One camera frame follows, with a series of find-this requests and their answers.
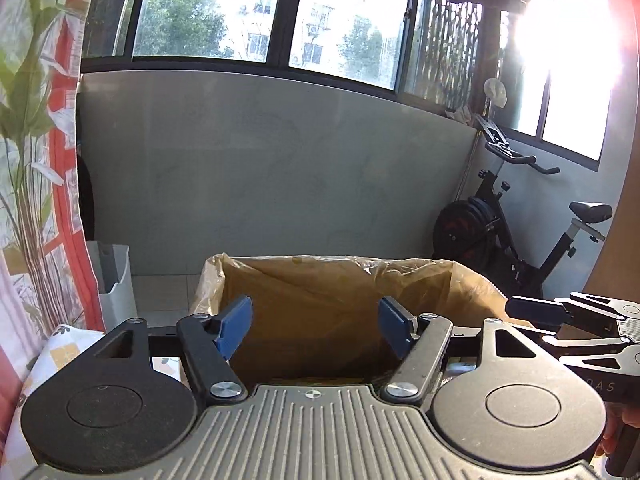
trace gray wall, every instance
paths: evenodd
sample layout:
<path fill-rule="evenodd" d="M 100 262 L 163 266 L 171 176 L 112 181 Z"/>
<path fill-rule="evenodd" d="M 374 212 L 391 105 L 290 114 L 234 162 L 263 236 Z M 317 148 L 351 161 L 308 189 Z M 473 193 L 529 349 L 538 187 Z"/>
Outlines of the gray wall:
<path fill-rule="evenodd" d="M 134 274 L 234 256 L 431 253 L 474 131 L 370 96 L 261 76 L 92 73 L 82 155 L 96 235 Z"/>
<path fill-rule="evenodd" d="M 570 202 L 604 202 L 615 210 L 620 199 L 636 127 L 638 45 L 630 0 L 610 0 L 610 5 L 622 36 L 620 55 L 623 69 L 611 95 L 598 171 L 587 170 L 526 144 L 512 142 L 514 150 L 537 156 L 542 166 L 559 166 L 561 173 L 544 176 L 528 166 L 505 164 L 499 174 L 498 186 L 501 180 L 511 184 L 511 190 L 502 199 L 502 208 L 516 248 L 520 257 L 536 266 L 544 262 L 558 238 L 569 227 L 573 217 L 569 211 Z M 465 195 L 473 194 L 478 188 L 478 170 L 495 167 L 497 160 L 482 144 L 479 145 L 465 184 Z M 595 227 L 606 234 L 609 226 L 610 221 Z M 602 244 L 593 243 L 585 232 L 580 232 L 574 246 L 577 249 L 575 256 L 564 257 L 546 280 L 546 298 L 564 298 L 570 292 L 581 291 L 587 282 Z"/>

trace ribbed grip surface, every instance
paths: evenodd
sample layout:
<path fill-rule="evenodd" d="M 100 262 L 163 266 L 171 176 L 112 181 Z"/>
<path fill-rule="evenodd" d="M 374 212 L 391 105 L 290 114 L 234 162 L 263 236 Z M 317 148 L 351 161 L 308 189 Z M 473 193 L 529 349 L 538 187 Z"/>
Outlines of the ribbed grip surface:
<path fill-rule="evenodd" d="M 28 480 L 83 475 L 40 466 Z M 466 462 L 431 433 L 418 409 L 391 406 L 368 386 L 260 386 L 237 406 L 209 408 L 176 449 L 113 480 L 593 480 L 583 465 L 511 475 Z"/>
<path fill-rule="evenodd" d="M 626 336 L 634 343 L 640 343 L 640 319 L 627 319 L 618 322 L 620 335 Z"/>

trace sunlight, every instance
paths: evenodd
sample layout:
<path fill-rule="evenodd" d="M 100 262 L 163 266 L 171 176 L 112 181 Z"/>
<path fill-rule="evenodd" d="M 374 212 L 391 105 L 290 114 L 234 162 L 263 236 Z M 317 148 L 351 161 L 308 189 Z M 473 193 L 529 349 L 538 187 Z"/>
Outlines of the sunlight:
<path fill-rule="evenodd" d="M 532 0 L 515 39 L 525 67 L 517 129 L 535 134 L 550 71 L 544 140 L 599 158 L 610 92 L 622 69 L 609 1 Z"/>

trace tree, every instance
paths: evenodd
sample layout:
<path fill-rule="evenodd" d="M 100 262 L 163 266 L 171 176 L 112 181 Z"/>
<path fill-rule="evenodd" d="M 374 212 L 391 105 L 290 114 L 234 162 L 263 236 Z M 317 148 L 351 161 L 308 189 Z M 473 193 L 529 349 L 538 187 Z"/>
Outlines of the tree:
<path fill-rule="evenodd" d="M 145 0 L 136 34 L 137 56 L 232 57 L 225 17 L 215 0 Z"/>
<path fill-rule="evenodd" d="M 376 81 L 380 75 L 382 34 L 377 27 L 371 30 L 371 21 L 355 16 L 351 32 L 342 38 L 339 47 L 344 58 L 347 77 L 364 81 Z"/>

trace white trash bin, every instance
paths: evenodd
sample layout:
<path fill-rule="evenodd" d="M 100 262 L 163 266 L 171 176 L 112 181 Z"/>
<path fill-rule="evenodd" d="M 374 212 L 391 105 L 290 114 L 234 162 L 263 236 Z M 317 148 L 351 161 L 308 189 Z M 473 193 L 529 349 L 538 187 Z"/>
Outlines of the white trash bin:
<path fill-rule="evenodd" d="M 130 317 L 137 317 L 133 297 L 129 246 L 87 242 L 89 258 L 98 280 L 104 329 L 108 332 Z"/>

